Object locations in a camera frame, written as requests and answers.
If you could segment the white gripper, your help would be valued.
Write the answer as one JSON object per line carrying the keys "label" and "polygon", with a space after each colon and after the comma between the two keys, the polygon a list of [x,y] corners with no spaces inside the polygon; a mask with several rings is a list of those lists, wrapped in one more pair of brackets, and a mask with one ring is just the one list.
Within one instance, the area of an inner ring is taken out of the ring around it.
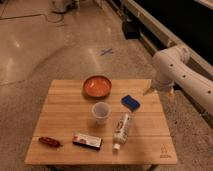
{"label": "white gripper", "polygon": [[153,87],[150,87],[148,89],[146,89],[144,92],[143,92],[143,95],[147,95],[147,94],[150,94],[154,91],[154,89],[156,89],[157,91],[162,91],[162,92],[169,92],[168,93],[168,97],[169,99],[174,99],[174,92],[172,92],[171,90],[173,89],[173,86],[174,86],[174,82],[173,81],[168,81],[168,82],[160,82],[156,79],[153,79],[151,81],[151,86]]}

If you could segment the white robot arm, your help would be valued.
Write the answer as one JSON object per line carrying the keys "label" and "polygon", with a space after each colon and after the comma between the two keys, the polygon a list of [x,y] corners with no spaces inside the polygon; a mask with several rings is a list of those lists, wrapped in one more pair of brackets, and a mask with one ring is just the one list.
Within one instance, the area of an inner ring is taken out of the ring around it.
{"label": "white robot arm", "polygon": [[171,92],[178,84],[209,114],[213,115],[213,81],[187,66],[191,53],[186,45],[176,45],[156,52],[152,58],[155,75],[143,94]]}

